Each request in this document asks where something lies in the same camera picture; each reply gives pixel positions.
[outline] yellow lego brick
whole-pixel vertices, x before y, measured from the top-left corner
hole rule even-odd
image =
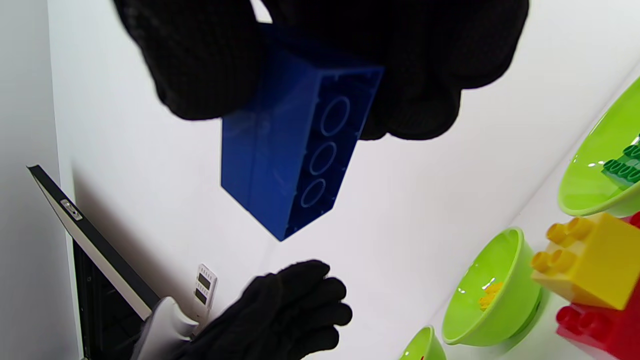
[[[500,289],[502,289],[502,283],[501,282],[499,282],[497,284],[491,284],[489,287],[484,289],[484,292],[486,293],[486,296],[481,298],[480,301],[479,301],[480,310],[485,311],[485,310],[487,310],[489,308],[491,303],[495,300],[495,296],[498,295],[498,292],[500,291]]]
[[[640,229],[607,213],[554,224],[531,277],[582,305],[624,310],[640,277]]]

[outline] gloved hand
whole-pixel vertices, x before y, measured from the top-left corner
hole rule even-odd
[[[300,360],[338,345],[351,321],[344,284],[307,261],[255,278],[242,297],[182,349],[180,360]]]
[[[262,0],[273,21],[385,66],[362,139],[426,140],[458,116],[463,89],[509,67],[529,0]],[[160,100],[213,119],[254,95],[264,44],[250,0],[114,0]]]

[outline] white wall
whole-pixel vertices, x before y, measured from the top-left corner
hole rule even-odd
[[[108,0],[50,1],[61,181],[160,295],[218,314],[257,272],[323,259],[353,323],[314,359],[393,359],[640,58],[636,0],[532,1],[511,70],[430,142],[360,143],[334,210],[277,243],[219,186],[220,123],[176,119]]]
[[[78,360],[64,229],[26,165],[58,180],[46,0],[0,3],[0,357]]]

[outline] lime green bowl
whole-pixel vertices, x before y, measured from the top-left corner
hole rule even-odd
[[[571,216],[606,211],[627,217],[640,210],[640,183],[621,189],[601,173],[604,163],[618,159],[638,141],[640,133],[640,79],[609,108],[584,139],[566,169],[558,203]]]
[[[425,327],[413,337],[400,360],[447,360],[433,326]]]
[[[533,250],[520,228],[498,234],[480,252],[458,285],[442,324],[444,342],[487,347],[519,334],[533,320],[541,286],[531,280]],[[480,299],[489,286],[502,288],[486,310]]]

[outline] blue lego brick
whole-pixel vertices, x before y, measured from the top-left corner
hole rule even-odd
[[[223,118],[221,184],[282,241],[333,208],[383,68],[263,31],[258,94]]]

